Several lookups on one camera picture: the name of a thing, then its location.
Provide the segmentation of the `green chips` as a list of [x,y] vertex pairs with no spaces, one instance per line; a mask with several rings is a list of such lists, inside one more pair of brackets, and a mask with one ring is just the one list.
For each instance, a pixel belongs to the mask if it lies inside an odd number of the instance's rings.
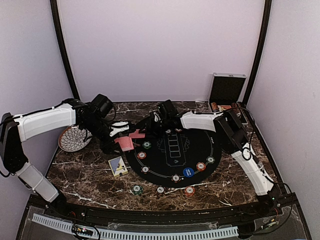
[[145,141],[142,146],[144,149],[150,149],[152,147],[152,143],[150,141]]

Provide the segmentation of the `dealt card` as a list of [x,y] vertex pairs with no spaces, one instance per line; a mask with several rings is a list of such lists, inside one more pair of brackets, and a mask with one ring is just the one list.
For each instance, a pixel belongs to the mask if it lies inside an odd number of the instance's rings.
[[128,135],[132,139],[144,139],[146,137],[145,133],[140,133],[139,129],[136,129],[134,132]]

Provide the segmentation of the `red back card deck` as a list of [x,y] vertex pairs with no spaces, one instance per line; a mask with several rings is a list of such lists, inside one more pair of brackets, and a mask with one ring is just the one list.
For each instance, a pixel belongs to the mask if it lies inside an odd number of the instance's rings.
[[131,151],[135,148],[133,141],[132,141],[132,138],[129,136],[123,136],[123,137],[116,138],[115,142],[119,143],[120,148],[123,152]]

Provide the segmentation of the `100 chips mat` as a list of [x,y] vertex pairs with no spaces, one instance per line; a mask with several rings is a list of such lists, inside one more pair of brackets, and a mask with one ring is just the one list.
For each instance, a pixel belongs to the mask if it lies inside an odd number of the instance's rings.
[[150,171],[150,168],[148,166],[143,166],[141,168],[141,172],[144,173],[144,174],[147,174],[149,171]]

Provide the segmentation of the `green chips mat edge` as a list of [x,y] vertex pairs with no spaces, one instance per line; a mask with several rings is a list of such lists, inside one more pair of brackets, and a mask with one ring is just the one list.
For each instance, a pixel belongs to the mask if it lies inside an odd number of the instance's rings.
[[206,161],[207,161],[208,163],[212,164],[212,163],[215,162],[215,158],[212,157],[212,156],[208,156],[207,159],[206,159]]

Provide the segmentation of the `black orange 100 chip stack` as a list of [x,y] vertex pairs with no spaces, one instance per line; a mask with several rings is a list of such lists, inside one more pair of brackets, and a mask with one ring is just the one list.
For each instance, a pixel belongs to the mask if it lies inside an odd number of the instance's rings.
[[165,193],[166,189],[163,187],[163,186],[159,186],[157,189],[156,189],[156,194],[157,195],[163,195]]

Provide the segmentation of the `red 5 chip stack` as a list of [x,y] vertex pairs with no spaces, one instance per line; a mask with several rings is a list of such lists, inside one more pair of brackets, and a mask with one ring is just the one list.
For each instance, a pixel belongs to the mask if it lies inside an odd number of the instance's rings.
[[194,194],[195,194],[196,190],[193,186],[187,186],[185,189],[184,189],[184,194],[187,196],[187,197],[192,197]]

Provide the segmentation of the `green chip stack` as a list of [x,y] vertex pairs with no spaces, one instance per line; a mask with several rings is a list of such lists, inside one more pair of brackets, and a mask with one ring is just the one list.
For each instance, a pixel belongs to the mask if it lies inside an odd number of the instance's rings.
[[141,185],[134,185],[132,187],[132,193],[134,195],[141,195],[143,193],[144,189]]

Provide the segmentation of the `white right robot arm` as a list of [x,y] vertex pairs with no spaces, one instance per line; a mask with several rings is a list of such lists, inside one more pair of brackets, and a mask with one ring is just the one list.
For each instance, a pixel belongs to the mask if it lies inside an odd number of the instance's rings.
[[194,110],[179,113],[171,100],[166,100],[135,127],[141,133],[155,136],[174,129],[214,132],[223,151],[231,155],[244,170],[258,197],[270,195],[274,188],[273,180],[252,149],[252,139],[248,137],[233,108],[209,113]]

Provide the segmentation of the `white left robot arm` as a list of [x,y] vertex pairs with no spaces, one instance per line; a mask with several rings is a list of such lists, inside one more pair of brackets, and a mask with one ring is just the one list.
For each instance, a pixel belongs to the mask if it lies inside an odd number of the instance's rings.
[[68,98],[46,109],[4,114],[0,123],[0,158],[8,172],[5,176],[16,175],[51,203],[50,208],[58,217],[67,218],[71,208],[62,200],[64,195],[29,162],[22,143],[55,129],[77,125],[98,138],[102,151],[107,153],[113,149],[119,133],[127,133],[132,127],[128,121],[107,122],[105,118],[113,108],[114,104],[106,96],[98,94],[87,103]]

